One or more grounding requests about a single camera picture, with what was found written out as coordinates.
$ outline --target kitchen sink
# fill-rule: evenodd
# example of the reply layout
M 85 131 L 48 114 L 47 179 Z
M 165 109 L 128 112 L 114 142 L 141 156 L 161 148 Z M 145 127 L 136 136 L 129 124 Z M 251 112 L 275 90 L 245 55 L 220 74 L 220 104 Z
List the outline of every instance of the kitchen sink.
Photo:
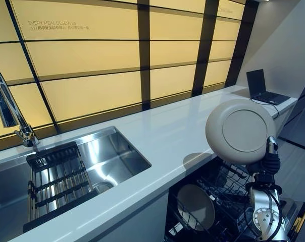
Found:
M 151 167 L 115 127 L 55 143 L 46 149 L 72 141 L 77 145 L 92 188 L 98 195 Z M 27 189 L 31 167 L 26 159 L 33 154 L 36 152 L 0 163 L 0 242 L 21 235 L 23 225 L 28 222 Z

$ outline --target dishwasher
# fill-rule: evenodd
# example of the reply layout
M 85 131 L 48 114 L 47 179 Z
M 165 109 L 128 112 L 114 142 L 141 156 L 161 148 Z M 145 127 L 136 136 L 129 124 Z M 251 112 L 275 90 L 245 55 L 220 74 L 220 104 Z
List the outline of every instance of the dishwasher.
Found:
M 244 166 L 226 163 L 216 157 L 173 185 L 169 189 L 164 242 L 256 241 L 250 225 L 253 208 L 245 189 L 250 181 L 251 176 Z M 211 227 L 203 226 L 179 201 L 179 191 L 185 185 L 198 186 L 212 200 L 215 216 Z M 296 241 L 305 220 L 305 203 L 280 199 L 288 237 Z

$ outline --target faucet spout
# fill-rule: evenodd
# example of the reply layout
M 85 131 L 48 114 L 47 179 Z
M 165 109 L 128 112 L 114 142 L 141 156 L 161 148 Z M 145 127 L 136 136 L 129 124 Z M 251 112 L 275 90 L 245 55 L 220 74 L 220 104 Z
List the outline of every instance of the faucet spout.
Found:
M 5 79 L 0 72 L 0 117 L 5 128 L 19 125 L 14 133 L 23 140 L 23 145 L 32 147 L 39 143 L 32 127 L 26 122 L 15 102 Z

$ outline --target countertop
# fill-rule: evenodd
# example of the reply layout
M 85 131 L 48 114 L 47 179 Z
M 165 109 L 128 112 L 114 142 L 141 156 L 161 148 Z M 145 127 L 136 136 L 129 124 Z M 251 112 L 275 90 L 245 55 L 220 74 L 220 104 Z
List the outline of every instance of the countertop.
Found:
M 118 186 L 11 240 L 12 242 L 89 241 L 198 169 L 215 154 L 205 137 L 210 112 L 220 103 L 248 99 L 245 87 L 232 86 L 158 108 L 117 118 L 41 140 L 41 146 L 115 126 L 151 163 L 151 167 Z M 280 113 L 297 99 L 276 106 Z M 271 116 L 277 111 L 263 106 Z M 27 148 L 0 151 L 0 162 Z

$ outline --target stainless steel dish rack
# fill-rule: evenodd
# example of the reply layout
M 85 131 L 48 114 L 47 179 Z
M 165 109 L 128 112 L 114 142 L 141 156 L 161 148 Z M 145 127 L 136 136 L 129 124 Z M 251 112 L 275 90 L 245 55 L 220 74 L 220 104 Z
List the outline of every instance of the stainless steel dish rack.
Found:
M 29 155 L 27 232 L 98 195 L 76 142 Z
M 249 181 L 250 175 L 244 167 L 228 165 L 220 158 L 210 161 L 207 166 L 180 181 L 169 192 L 166 238 L 174 241 L 242 241 L 242 234 L 248 234 L 246 221 L 250 221 L 252 215 L 244 188 Z M 183 184 L 199 186 L 213 200 L 215 221 L 211 228 L 203 227 L 192 214 L 190 216 L 196 221 L 194 226 L 187 223 L 190 218 L 183 218 L 183 212 L 189 213 L 177 199 Z M 202 227 L 203 231 L 196 231 L 197 226 Z

